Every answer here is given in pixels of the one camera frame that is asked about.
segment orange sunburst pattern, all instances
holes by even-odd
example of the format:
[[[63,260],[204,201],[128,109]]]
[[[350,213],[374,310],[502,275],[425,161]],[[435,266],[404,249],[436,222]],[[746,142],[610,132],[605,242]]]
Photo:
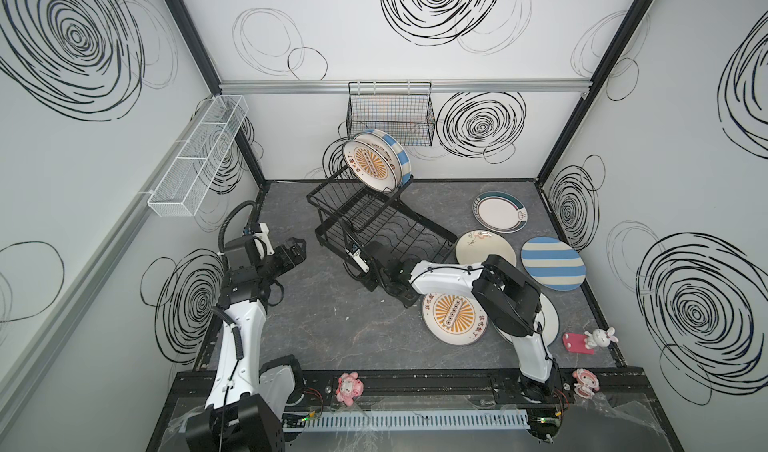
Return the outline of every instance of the orange sunburst pattern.
[[[465,333],[475,323],[472,305],[457,295],[443,295],[435,303],[435,319],[449,333]]]
[[[386,178],[389,168],[384,160],[372,150],[358,147],[355,149],[355,159],[360,167],[373,178],[382,180]]]

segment figurine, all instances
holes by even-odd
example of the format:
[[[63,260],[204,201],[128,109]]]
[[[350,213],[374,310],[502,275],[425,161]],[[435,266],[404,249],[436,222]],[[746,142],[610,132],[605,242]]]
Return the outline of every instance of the figurine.
[[[362,380],[357,378],[357,372],[341,374],[339,377],[339,387],[336,389],[336,399],[343,402],[347,407],[352,406],[354,397],[362,395]]]
[[[594,393],[600,390],[600,382],[595,374],[592,374],[585,368],[579,368],[574,370],[573,376],[576,379],[574,384],[574,392],[579,397],[585,399],[591,399],[594,397]]]
[[[610,342],[619,342],[619,339],[614,337],[614,333],[616,333],[616,330],[613,327],[609,327],[607,331],[599,328],[592,333],[584,332],[584,335],[587,336],[587,338],[584,339],[584,346],[588,349],[607,347],[610,345]]]

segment gray countertop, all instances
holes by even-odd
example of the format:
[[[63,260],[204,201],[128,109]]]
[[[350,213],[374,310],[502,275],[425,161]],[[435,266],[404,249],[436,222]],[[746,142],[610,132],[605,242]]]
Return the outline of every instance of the gray countertop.
[[[422,320],[420,301],[406,309],[381,288],[369,292],[347,276],[342,259],[320,246],[315,237],[320,219],[306,195],[316,186],[277,182],[266,196],[260,221],[269,226],[273,245],[289,237],[304,238],[307,259],[280,278],[285,299],[268,311],[261,340],[262,363],[293,354],[307,370],[518,367],[513,346],[493,328],[471,345],[440,342]],[[526,226],[503,235],[518,257],[527,240],[557,236],[532,182],[416,182],[403,191],[401,199],[461,236],[482,228],[472,214],[472,201],[480,192],[491,190],[512,194],[528,209]],[[518,268],[523,270],[519,261]],[[560,320],[558,338],[550,345],[560,366],[613,367],[608,349],[598,349],[595,355],[573,354],[562,344],[563,332],[597,328],[581,288],[561,292],[543,287],[543,291]]]

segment pink base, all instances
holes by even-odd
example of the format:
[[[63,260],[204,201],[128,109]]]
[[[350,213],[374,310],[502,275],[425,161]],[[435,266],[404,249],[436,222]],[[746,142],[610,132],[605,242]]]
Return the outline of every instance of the pink base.
[[[594,355],[594,349],[587,348],[587,346],[584,345],[585,338],[587,338],[587,336],[581,333],[563,333],[563,345],[565,346],[565,350],[576,352],[577,354]]]

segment white mesh basket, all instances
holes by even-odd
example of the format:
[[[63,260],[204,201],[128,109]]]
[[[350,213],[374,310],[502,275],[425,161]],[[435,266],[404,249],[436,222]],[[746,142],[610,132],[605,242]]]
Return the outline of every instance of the white mesh basket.
[[[161,217],[192,217],[216,176],[248,105],[242,95],[219,95],[208,104],[147,204]]]

